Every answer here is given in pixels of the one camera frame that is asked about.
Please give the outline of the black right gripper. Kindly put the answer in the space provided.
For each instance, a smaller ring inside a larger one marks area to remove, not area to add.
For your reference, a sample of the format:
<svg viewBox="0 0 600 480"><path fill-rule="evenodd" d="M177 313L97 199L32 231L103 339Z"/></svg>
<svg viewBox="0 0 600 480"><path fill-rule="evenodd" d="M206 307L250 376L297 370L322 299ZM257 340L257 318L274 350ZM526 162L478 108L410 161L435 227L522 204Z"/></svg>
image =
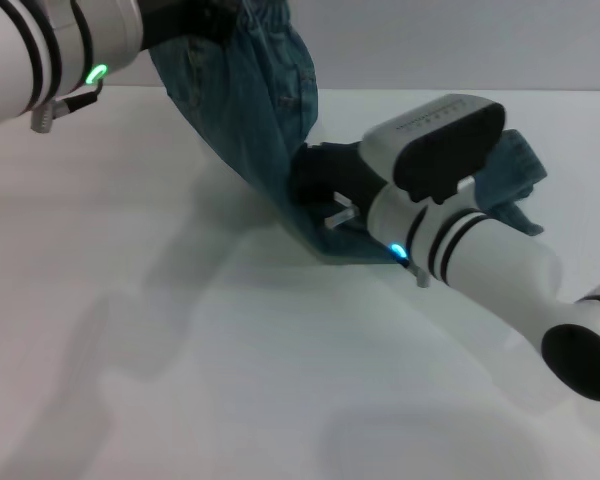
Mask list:
<svg viewBox="0 0 600 480"><path fill-rule="evenodd" d="M358 142L303 145L291 162L291 199L304 205L326 204L338 193L368 213L386 181L361 158L358 146Z"/></svg>

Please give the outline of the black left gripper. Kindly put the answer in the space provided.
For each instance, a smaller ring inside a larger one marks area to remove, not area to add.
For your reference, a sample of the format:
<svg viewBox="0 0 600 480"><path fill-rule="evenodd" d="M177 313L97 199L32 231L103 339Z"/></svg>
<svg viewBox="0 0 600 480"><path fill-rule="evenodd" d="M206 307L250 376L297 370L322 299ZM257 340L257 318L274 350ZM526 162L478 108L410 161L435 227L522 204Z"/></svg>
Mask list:
<svg viewBox="0 0 600 480"><path fill-rule="evenodd" d="M241 13L240 1L139 0L137 5L143 23L142 50L183 36L224 45Z"/></svg>

